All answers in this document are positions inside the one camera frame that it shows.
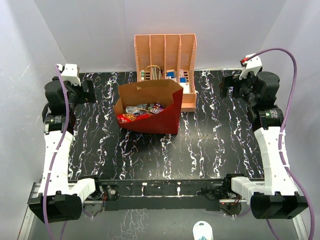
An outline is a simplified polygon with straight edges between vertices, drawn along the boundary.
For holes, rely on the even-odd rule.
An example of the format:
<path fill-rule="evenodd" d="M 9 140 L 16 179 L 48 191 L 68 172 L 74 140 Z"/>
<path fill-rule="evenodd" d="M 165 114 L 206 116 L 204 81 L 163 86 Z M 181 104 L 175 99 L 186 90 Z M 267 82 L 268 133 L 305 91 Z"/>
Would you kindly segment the red paper bag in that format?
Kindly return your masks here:
<path fill-rule="evenodd" d="M 118 86 L 114 106 L 120 128 L 146 134 L 179 130 L 183 87 L 172 79 L 152 79 Z"/>

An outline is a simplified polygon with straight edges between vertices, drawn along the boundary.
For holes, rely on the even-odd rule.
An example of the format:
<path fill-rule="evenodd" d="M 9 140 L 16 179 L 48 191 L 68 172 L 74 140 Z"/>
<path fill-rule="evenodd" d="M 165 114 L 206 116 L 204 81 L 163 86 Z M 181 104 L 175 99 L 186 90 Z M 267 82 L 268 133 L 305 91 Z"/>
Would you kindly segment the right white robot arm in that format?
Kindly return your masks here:
<path fill-rule="evenodd" d="M 247 118 L 258 142 L 264 171 L 262 185 L 244 174 L 229 173 L 223 180 L 223 194 L 233 199 L 237 195 L 247 200 L 256 219 L 293 219 L 308 207 L 305 196 L 287 172 L 285 138 L 281 131 L 284 114 L 275 105 L 280 78 L 268 71 L 246 78 L 239 74 L 224 75 L 219 83 L 220 96 L 226 98 L 232 88 L 232 97 L 247 104 Z"/>

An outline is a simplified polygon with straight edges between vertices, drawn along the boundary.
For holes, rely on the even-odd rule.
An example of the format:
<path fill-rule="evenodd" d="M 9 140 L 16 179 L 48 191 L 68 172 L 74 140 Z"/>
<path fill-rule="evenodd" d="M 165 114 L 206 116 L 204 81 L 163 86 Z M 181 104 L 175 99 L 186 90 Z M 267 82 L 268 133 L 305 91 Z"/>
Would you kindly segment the purple candy pack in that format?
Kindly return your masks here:
<path fill-rule="evenodd" d="M 165 107 L 162 104 L 156 102 L 156 103 L 150 103 L 147 109 L 151 114 L 155 115 L 162 112 L 165 109 Z"/>

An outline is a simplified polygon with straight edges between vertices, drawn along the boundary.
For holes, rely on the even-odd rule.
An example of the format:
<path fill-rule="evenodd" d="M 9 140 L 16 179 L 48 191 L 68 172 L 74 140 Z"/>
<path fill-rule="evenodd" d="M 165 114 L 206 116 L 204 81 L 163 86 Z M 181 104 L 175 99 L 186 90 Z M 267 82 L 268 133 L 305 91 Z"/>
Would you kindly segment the red chips bag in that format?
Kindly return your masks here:
<path fill-rule="evenodd" d="M 134 115 L 131 113 L 125 113 L 125 114 L 119 114 L 117 115 L 117 121 L 120 124 L 126 124 L 126 123 L 131 123 L 134 121 L 142 120 L 145 118 L 148 118 L 150 115 L 149 114 L 140 114 L 140 115 Z"/>

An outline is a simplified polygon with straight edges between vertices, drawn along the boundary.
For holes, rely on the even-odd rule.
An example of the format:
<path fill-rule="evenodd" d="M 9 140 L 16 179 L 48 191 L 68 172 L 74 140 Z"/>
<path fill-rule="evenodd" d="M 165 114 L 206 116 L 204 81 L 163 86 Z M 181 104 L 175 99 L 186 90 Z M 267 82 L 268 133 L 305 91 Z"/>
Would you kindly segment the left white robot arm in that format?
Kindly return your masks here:
<path fill-rule="evenodd" d="M 45 139 L 45 159 L 37 196 L 29 200 L 30 210 L 43 223 L 77 220 L 82 214 L 84 201 L 103 195 L 102 185 L 94 175 L 82 177 L 70 187 L 68 178 L 69 153 L 74 138 L 75 107 L 94 103 L 96 95 L 91 80 L 79 86 L 65 81 L 64 88 L 58 77 L 44 87 L 47 104 L 42 111 Z"/>

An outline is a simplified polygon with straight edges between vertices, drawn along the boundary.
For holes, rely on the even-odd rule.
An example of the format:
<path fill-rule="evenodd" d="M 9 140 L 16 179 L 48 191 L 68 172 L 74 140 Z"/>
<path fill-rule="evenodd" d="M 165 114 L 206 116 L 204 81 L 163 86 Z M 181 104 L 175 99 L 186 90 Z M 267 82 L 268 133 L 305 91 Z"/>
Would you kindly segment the light blue snack pouch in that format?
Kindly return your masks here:
<path fill-rule="evenodd" d="M 139 116 L 141 114 L 147 113 L 148 104 L 138 104 L 136 106 L 127 106 L 125 108 L 125 112 L 127 114 L 133 114 L 135 116 Z"/>

